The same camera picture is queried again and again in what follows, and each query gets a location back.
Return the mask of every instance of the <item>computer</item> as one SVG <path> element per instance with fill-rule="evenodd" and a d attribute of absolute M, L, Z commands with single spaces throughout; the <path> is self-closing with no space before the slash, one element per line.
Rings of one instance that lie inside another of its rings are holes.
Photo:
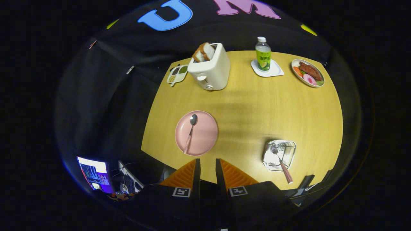
<path fill-rule="evenodd" d="M 114 193 L 110 177 L 109 164 L 77 156 L 81 172 L 90 187 L 94 190 L 101 189 L 106 193 Z"/>
<path fill-rule="evenodd" d="M 144 188 L 144 184 L 142 184 L 120 160 L 118 161 L 118 168 L 122 173 L 122 183 L 125 185 L 128 193 L 137 193 Z"/>

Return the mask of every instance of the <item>blue letter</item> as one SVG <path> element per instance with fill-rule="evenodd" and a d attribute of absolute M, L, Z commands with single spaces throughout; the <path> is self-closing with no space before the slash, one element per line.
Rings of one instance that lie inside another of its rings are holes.
<path fill-rule="evenodd" d="M 186 23 L 193 16 L 193 11 L 186 4 L 182 3 L 181 0 L 170 0 L 161 5 L 161 7 L 173 8 L 178 13 L 178 17 L 174 20 L 166 21 L 155 13 L 157 10 L 152 10 L 144 14 L 137 22 L 145 23 L 154 30 L 171 30 Z"/>

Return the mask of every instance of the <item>bottle cap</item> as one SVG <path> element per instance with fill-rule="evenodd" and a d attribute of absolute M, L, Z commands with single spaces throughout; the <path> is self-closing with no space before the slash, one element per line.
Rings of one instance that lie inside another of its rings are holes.
<path fill-rule="evenodd" d="M 257 37 L 259 42 L 267 42 L 266 38 L 264 37 Z"/>

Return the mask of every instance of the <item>white toaster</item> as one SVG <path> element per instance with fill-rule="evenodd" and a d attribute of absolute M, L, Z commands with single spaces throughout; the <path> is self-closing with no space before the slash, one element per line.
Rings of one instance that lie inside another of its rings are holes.
<path fill-rule="evenodd" d="M 227 86 L 230 74 L 230 59 L 221 43 L 211 43 L 215 52 L 210 61 L 196 62 L 191 58 L 188 72 L 205 90 L 221 90 Z"/>

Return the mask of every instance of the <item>plastic bottle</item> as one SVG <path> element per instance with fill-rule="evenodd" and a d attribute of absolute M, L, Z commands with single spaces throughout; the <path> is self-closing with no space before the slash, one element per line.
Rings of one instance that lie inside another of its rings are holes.
<path fill-rule="evenodd" d="M 256 44 L 257 62 L 258 68 L 267 72 L 270 69 L 271 62 L 271 48 L 266 43 L 267 40 L 264 37 L 257 37 L 258 43 Z"/>

